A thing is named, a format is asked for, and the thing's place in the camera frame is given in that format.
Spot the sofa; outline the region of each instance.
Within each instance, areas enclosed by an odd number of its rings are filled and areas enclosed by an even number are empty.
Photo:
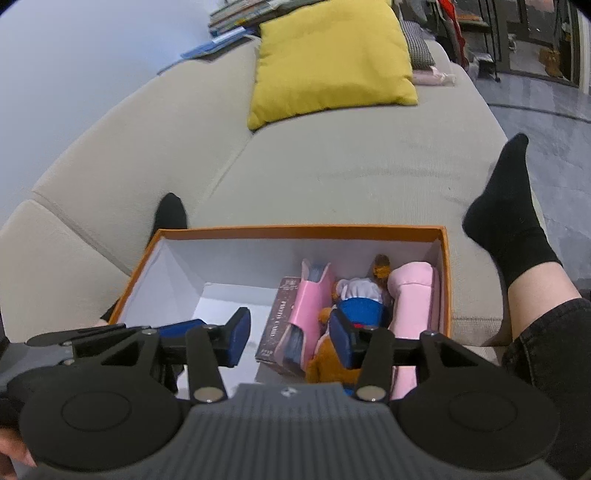
[[[159,199],[174,192],[194,228],[444,225],[452,338],[498,361],[511,341],[501,282],[461,222],[506,136],[464,70],[427,43],[456,84],[418,87],[418,106],[325,111],[254,133],[254,41],[147,83],[76,140],[2,228],[7,336],[94,324],[141,258]]]

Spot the black sock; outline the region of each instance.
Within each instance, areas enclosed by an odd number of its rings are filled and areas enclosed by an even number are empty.
[[[152,226],[152,232],[150,233],[148,244],[156,232],[161,228],[168,230],[184,230],[188,228],[187,212],[185,212],[181,199],[174,193],[167,193],[162,200],[160,200],[156,213],[154,214],[154,224]],[[111,315],[113,315],[117,301],[111,305],[109,310],[101,315],[101,320],[109,321]]]
[[[526,270],[558,257],[535,214],[525,163],[529,139],[519,134],[507,142],[484,192],[468,208],[466,235],[487,250],[509,287]]]

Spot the finger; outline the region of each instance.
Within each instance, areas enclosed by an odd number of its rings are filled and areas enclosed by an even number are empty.
[[[29,452],[16,430],[0,429],[0,453],[8,455],[25,465],[35,466],[31,452]]]
[[[17,478],[12,462],[6,455],[0,455],[0,476],[5,480],[16,480]]]

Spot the red cloth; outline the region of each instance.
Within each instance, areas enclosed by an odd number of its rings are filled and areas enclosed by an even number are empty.
[[[462,31],[460,30],[460,24],[457,22],[456,18],[456,7],[453,6],[451,0],[439,0],[439,5],[443,8],[443,11],[447,14],[447,16],[452,20],[453,26],[456,29],[456,37],[457,41],[460,44],[460,54],[462,55],[461,62],[462,67],[466,68],[468,66],[468,59],[464,55],[464,47],[466,46],[466,40],[462,37]]]

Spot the pink case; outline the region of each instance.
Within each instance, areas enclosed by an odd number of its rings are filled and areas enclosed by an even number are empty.
[[[411,262],[388,277],[388,291],[394,299],[390,331],[398,338],[418,339],[424,330],[439,329],[439,274],[431,264]],[[392,398],[403,398],[417,386],[414,367],[394,368]]]
[[[296,325],[304,332],[300,359],[300,367],[304,372],[308,362],[314,356],[314,350],[321,335],[318,315],[323,308],[332,307],[332,287],[335,283],[335,275],[330,264],[324,268],[319,282],[309,281],[309,275],[310,262],[304,260],[301,263],[301,283],[289,319],[289,323]],[[275,359],[279,364],[283,362],[285,342],[290,333],[291,329],[288,327],[275,350]]]

